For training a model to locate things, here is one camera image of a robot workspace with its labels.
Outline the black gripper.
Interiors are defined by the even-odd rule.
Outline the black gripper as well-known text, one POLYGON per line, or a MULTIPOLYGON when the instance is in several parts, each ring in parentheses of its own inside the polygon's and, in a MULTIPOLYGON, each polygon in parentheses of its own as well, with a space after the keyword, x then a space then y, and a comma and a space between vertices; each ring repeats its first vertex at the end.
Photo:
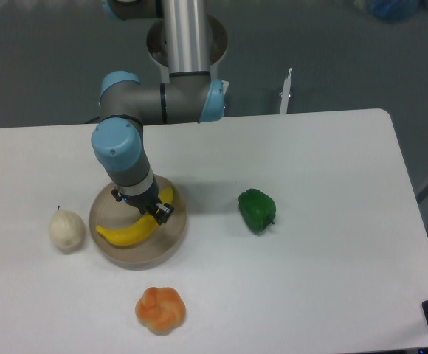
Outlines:
POLYGON ((129 206, 137 208, 142 214, 148 213, 159 224, 166 224, 173 214, 173 206, 159 197, 159 186, 156 179, 149 188, 139 195, 124 194, 121 188, 114 188, 111 194, 116 202, 124 201, 129 206))

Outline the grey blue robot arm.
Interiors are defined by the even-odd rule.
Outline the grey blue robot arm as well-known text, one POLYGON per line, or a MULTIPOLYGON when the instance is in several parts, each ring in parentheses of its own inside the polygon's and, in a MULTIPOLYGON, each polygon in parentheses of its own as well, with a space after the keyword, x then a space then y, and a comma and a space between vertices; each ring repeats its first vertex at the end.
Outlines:
POLYGON ((143 145, 146 125, 213 122, 224 115, 224 86, 213 79, 205 1, 104 1, 119 20, 162 19, 168 81, 143 86, 137 75, 108 74, 100 90, 100 122, 92 133, 94 154, 114 183, 111 194, 164 224, 173 207, 159 198, 143 145))

